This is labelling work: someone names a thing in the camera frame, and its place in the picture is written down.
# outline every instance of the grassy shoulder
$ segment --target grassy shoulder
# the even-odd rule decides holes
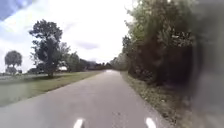
[[[0,81],[0,106],[31,98],[99,73],[101,71],[62,73],[56,74],[52,79],[46,75],[20,76]]]
[[[173,126],[191,128],[192,112],[184,106],[174,90],[164,86],[147,85],[144,81],[131,77],[127,72],[121,74],[129,85]]]

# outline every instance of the cloud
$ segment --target cloud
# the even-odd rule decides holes
[[[77,46],[86,49],[86,50],[92,50],[92,49],[96,49],[99,47],[98,44],[93,44],[93,43],[89,43],[89,42],[78,42],[76,43]]]
[[[132,0],[38,0],[17,11],[0,23],[0,71],[4,71],[3,56],[17,50],[23,56],[21,68],[33,67],[30,60],[32,37],[28,30],[37,20],[56,22],[63,30],[62,40],[83,59],[108,62],[122,49],[122,37],[127,34],[124,20],[129,16],[126,5]]]

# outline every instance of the tree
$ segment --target tree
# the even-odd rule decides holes
[[[196,44],[189,1],[139,0],[128,13],[128,35],[123,38],[129,73],[156,82],[188,79]]]
[[[61,60],[66,61],[67,57],[69,56],[70,47],[67,45],[66,42],[62,42],[59,45],[59,51],[61,54]]]
[[[22,64],[22,55],[15,50],[8,52],[5,56],[5,64],[8,67],[11,65],[12,67],[20,66]]]
[[[60,46],[63,45],[60,42],[62,30],[54,22],[41,20],[34,24],[29,33],[37,39],[33,40],[33,59],[35,62],[44,63],[45,72],[49,77],[53,77],[53,72],[62,59],[60,53]]]
[[[13,75],[16,73],[16,71],[17,70],[16,70],[15,67],[7,67],[6,70],[5,70],[6,73],[10,73],[10,74],[13,74]]]
[[[72,72],[78,71],[79,64],[80,64],[80,59],[76,52],[69,55],[66,59],[66,65],[67,65],[68,71],[72,71]]]

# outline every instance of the tall tree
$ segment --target tall tree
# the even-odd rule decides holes
[[[45,72],[49,77],[53,77],[53,72],[61,60],[60,39],[62,30],[54,22],[41,20],[34,24],[33,29],[29,33],[37,39],[33,40],[33,58],[43,62]]]
[[[22,55],[13,50],[13,51],[9,51],[6,56],[5,56],[5,64],[9,67],[9,66],[20,66],[22,64]]]

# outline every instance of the blue sky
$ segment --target blue sky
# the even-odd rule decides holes
[[[133,3],[132,0],[33,0],[32,4],[31,0],[14,1],[23,3],[23,8],[14,8],[12,14],[0,21],[0,72],[5,70],[4,56],[9,50],[17,50],[23,56],[18,69],[27,71],[34,67],[30,60],[33,38],[28,31],[41,19],[58,24],[63,30],[62,41],[71,46],[71,52],[77,51],[83,59],[108,62],[121,52],[122,37],[128,31],[124,20],[130,20],[125,8],[131,8]]]

